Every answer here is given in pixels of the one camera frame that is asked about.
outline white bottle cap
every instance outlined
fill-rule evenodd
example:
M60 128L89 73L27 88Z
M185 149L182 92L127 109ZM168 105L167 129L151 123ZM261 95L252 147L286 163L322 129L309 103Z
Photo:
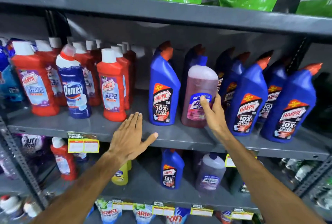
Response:
M64 146L66 143L60 137L53 137L52 138L52 144L53 144L54 148L60 148L60 147Z
M115 57L117 58L123 57L121 45L111 46L111 49L113 49L116 52Z
M116 55L117 52L115 52L111 48L104 48L102 49L102 61L105 63L114 63L117 62Z
M117 46L121 46L123 54L127 53L127 46L125 44L117 44Z
M62 48L61 39L59 37L48 37L52 48Z
M36 40L37 50L39 52L51 52L52 47L47 40Z
M86 48L83 42L73 42L73 46L76 48L76 53L77 54L85 54L86 53Z
M34 55L30 42L28 41L13 41L13 47L16 55Z
M95 40L86 40L86 50L97 50L97 43Z
M122 44L126 45L127 47L127 51L130 51L131 48L130 48L130 44L128 42L122 42Z
M100 49L102 45L102 40L96 40L97 48Z
M73 37L71 37L71 36L68 36L68 37L67 37L67 43L68 43L69 45L73 45L73 41L74 41Z

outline bottle cap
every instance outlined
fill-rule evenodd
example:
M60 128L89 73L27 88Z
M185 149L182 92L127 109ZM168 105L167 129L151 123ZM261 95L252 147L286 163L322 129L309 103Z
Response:
M85 44L83 42L81 42L81 41L73 42L73 46L76 48L76 53L77 54L85 54L86 53Z
M86 50L92 51L92 50L97 50L97 43L95 40L86 40Z
M117 58L123 57L122 46L118 46L118 45L111 46L111 49L113 49L116 52L115 57L117 57Z
M163 50L160 55L166 60L169 61L173 57L173 48L167 47L165 50Z
M218 155L217 155L217 153L210 152L209 156L210 156L211 159L215 160L215 159L217 159Z
M97 48L100 49L102 45L102 40L96 40Z
M71 45L65 45L60 52L60 56L68 61L74 61L76 48Z
M199 58L198 58L197 65L206 66L207 61L208 61L207 56L200 55Z
M117 44L117 46L121 46L122 47L122 53L123 54L127 53L127 46L125 44Z
M69 45L73 45L73 41L74 41L73 37L71 37L71 36L67 36L67 43L68 43Z
M64 146L66 143L60 137L53 137L52 138L52 144L53 144L54 148L60 148L60 147Z
M112 48L102 49L102 62L104 62L104 63L117 62L117 58L115 57L115 55L116 55L116 52Z
M47 40L36 40L37 50L39 52L51 52L52 47Z
M48 37L52 48L62 48L62 42L59 37Z
M246 62L246 60L249 58L250 52L244 52L242 54L239 54L236 59L241 61L242 64Z
M127 51L131 50L130 44L128 42L122 42L122 44L125 44L127 47Z
M309 70L311 75L315 75L318 73L318 71L321 69L323 63L312 63L307 66L305 66L302 69Z
M161 44L158 46L158 48L159 48L161 51L166 50L166 48L168 48L168 47L172 47L171 42L170 42L169 40L168 40L168 41L165 41L165 42L163 42L163 43L161 43Z
M267 67L270 59L271 59L271 56L262 58L262 59L256 61L256 64L258 64L262 68L262 70L264 70Z
M34 55L35 52L28 41L13 41L13 47L16 55Z

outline cleaning product bottle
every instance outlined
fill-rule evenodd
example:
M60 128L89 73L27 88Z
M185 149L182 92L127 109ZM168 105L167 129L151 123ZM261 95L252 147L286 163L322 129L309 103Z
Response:
M185 61L183 64L182 78L181 78L181 88L180 88L180 96L179 96L179 105L180 108L183 109L183 103L185 101L186 89L187 89L187 79L189 69L197 65L199 60L199 56L205 54L205 48L202 48L202 44L198 44L191 48L188 53L185 55Z
M38 49L36 54L42 57L42 59L47 63L47 76L51 82L56 103L59 106L67 106L67 100L63 92L62 82L56 67L56 57L58 54L53 52L52 47L46 40L36 40L36 46Z
M23 90L5 51L6 48L0 46L0 96L8 101L21 102Z
M56 65L62 79L63 91L67 98L69 115L75 119L89 118L91 107L81 64L74 59L75 48L64 46L56 58Z
M52 138L51 151L56 158L56 164L61 172L61 178L68 181L77 179L74 156L68 153L68 145L66 145L62 138Z
M173 48L167 47L151 63L149 119L154 125L174 124L181 84L168 63L172 55Z
M122 42L122 44L124 44L127 47L127 53L124 54L123 56L127 60L130 61L130 65L129 65L130 91L129 91L129 93L131 94L131 96L129 96L129 104L132 104L135 83L136 83L136 53L133 50L131 50L131 46L128 42Z
M97 43L95 40L86 40L86 51L92 56L95 63L102 61L102 52L98 50Z
M218 87L217 92L219 92L220 86L222 84L222 80L224 78L224 75L227 73L227 71L230 69L230 66L232 64L231 55L233 54L235 50L235 47L231 47L223 51L217 58L214 70L218 75Z
M288 77L261 129L264 138L279 143L292 139L316 104L311 77L321 66L322 63L309 64Z
M95 60L92 55L86 51L83 42L73 42L73 46L76 48L75 60L81 63L83 70L89 105L99 106L101 104L101 98L97 81Z
M126 119L123 85L123 66L117 62L111 48L102 49L102 62L97 64L100 86L104 101L104 117L110 121L122 122Z
M0 200L0 208L11 220L21 217L23 212L23 202L18 196L3 195Z
M197 191L213 195L226 172L225 161L217 153L204 155L196 180Z
M266 100L262 110L259 112L258 122L264 122L271 111L273 104L276 102L280 91L287 79L284 64L272 64L264 75L268 87L268 99Z
M201 56L197 65L188 71L187 89L181 122L185 126L203 128L206 126L204 110L200 104L200 97L212 103L218 85L218 75L206 66L208 58Z
M125 163L112 177L112 182L116 185L126 185L128 183L128 162Z
M263 69L270 61L270 56L262 58L241 75L230 107L226 110L226 123L234 136L249 135L268 98Z
M55 116L60 107L54 100L51 82L46 71L46 61L32 50L27 41L13 41L16 55L13 64L37 116Z
M184 224L189 214L190 209L176 207L173 216L166 216L165 224Z
M129 96L130 94L130 82L129 82L129 68L130 61L127 60L123 55L127 53L127 47L124 44L117 44L116 46L111 46L111 49L115 50L117 53L115 57L117 58L117 62L119 62L123 66L122 76L123 85L124 85L124 109L129 109Z
M222 98L222 107L226 110L233 99L237 82L244 71L243 64L249 57L250 52L238 55L232 62L231 69L223 76L223 81L219 89L219 95Z
M48 40L52 47L53 53L55 53L56 55L60 54L63 48L61 39L59 37L48 37Z
M174 149L166 149L161 161L161 185L168 189L179 189L185 163Z

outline person's left hand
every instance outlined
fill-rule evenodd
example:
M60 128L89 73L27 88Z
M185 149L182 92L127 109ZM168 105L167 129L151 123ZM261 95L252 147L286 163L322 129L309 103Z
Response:
M142 122L141 113L131 114L113 134L109 151L120 158L122 164L135 159L158 137L155 132L142 142Z

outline pink liquid bottle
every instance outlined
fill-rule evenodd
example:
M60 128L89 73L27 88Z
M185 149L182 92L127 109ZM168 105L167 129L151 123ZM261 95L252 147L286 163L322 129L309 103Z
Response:
M211 105L218 85L218 75L206 66L207 60L206 56L200 56L197 65L192 66L188 71L187 88L181 117L181 122L185 126L195 128L206 126L200 97L205 96Z

